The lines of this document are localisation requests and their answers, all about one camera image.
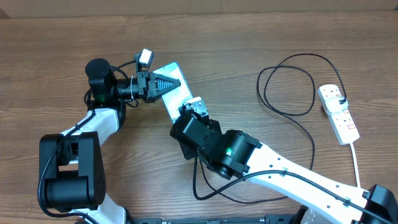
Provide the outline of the blue Samsung Galaxy smartphone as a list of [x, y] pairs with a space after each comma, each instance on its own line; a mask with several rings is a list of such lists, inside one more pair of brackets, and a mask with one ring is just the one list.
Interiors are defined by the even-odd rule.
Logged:
[[172, 62], [153, 71], [156, 74], [169, 78], [178, 79], [180, 86], [164, 94], [162, 100], [169, 114], [172, 123], [180, 117], [179, 108], [187, 101], [193, 98], [193, 95], [187, 85], [184, 75], [177, 62]]

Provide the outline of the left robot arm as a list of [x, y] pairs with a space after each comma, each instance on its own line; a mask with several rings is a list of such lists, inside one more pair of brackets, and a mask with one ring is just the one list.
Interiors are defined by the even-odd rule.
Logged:
[[162, 99], [170, 119], [176, 121], [178, 108], [192, 94], [178, 63], [153, 72], [151, 58], [136, 56], [132, 63], [135, 74], [118, 79], [115, 73], [121, 73], [121, 67], [103, 58], [89, 61], [86, 116], [74, 127], [40, 139], [37, 199], [46, 215], [80, 217], [85, 223], [133, 222], [128, 209], [106, 193], [101, 145], [122, 128], [133, 101]]

